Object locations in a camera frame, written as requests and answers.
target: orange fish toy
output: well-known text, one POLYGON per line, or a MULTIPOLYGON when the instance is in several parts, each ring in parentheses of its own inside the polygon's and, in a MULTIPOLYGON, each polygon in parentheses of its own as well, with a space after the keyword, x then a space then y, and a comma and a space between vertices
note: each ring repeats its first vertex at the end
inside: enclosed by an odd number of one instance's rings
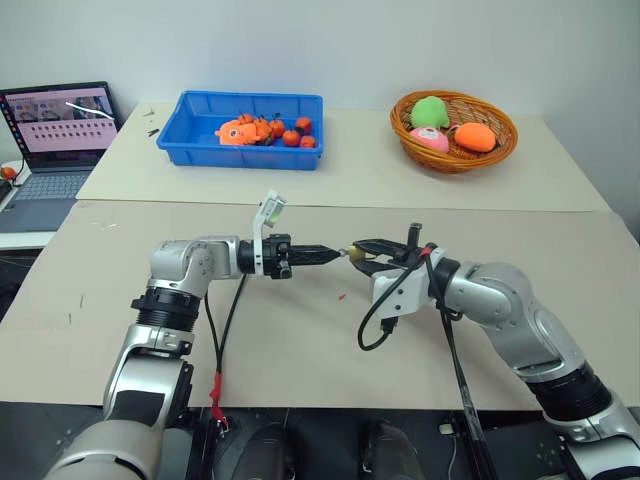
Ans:
POLYGON ((223 123, 215 134, 220 145, 253 145, 260 140, 254 123, 241 124, 238 120, 223 123))

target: green plush toy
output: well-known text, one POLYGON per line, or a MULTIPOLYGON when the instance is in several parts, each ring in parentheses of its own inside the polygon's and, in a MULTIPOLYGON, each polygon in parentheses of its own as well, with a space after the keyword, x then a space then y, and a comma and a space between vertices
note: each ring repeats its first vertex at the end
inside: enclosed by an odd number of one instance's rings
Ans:
POLYGON ((413 128, 449 128, 447 106, 438 97, 427 97, 418 100, 411 110, 411 125, 413 128))

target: small yellow object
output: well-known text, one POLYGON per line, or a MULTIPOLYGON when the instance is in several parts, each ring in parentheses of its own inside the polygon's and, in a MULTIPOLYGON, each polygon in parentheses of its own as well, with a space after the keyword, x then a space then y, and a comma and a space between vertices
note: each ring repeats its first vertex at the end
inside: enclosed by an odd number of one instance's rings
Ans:
POLYGON ((360 250, 355 245, 349 245, 348 254, 349 254, 349 261, 351 263, 364 260, 366 255, 364 250, 360 250))

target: orange object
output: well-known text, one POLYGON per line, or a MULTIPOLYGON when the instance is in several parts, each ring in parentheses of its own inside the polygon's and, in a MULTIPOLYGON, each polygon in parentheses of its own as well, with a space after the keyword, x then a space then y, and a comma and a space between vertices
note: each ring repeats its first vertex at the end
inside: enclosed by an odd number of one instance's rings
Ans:
POLYGON ((252 145, 260 141, 254 123, 241 124, 239 120, 223 123, 215 132, 220 145, 252 145))
POLYGON ((0 169, 0 177, 4 178, 5 180, 14 180, 17 176, 18 174, 11 167, 2 167, 0 169))
POLYGON ((243 113, 238 117, 238 122, 240 122, 240 125, 244 125, 245 123, 251 123, 253 122, 253 117, 251 116, 250 113, 243 113))
POLYGON ((300 117, 296 120, 296 127, 301 128, 305 134, 311 133, 311 119, 308 117, 300 117))
POLYGON ((483 123, 465 123, 456 129, 454 140, 474 152, 490 152, 496 146, 496 135, 483 123))
POLYGON ((282 134, 282 142, 287 147, 297 147, 300 145, 300 134, 295 130, 287 130, 282 134))
POLYGON ((300 147, 301 148, 315 148, 316 139, 311 135, 305 135, 300 139, 300 147))
POLYGON ((258 117, 253 120, 256 125, 269 125, 269 120, 264 117, 258 117))
POLYGON ((273 120, 269 125, 271 125, 271 130, 274 138, 280 138, 287 129, 282 120, 273 120))
POLYGON ((273 135, 271 125, 267 122, 259 122, 256 120, 253 122, 256 126, 256 135, 260 137, 260 142, 265 143, 266 145, 270 145, 273 143, 273 135))

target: white wall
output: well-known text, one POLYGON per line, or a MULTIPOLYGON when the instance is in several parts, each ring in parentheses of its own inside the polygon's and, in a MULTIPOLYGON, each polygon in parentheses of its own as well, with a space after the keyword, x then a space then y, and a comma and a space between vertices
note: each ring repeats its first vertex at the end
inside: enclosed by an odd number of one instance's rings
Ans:
POLYGON ((388 109, 431 87, 544 113, 640 230, 637 0, 5 0, 0 18, 0 88, 104 79, 125 114, 187 88, 388 109))

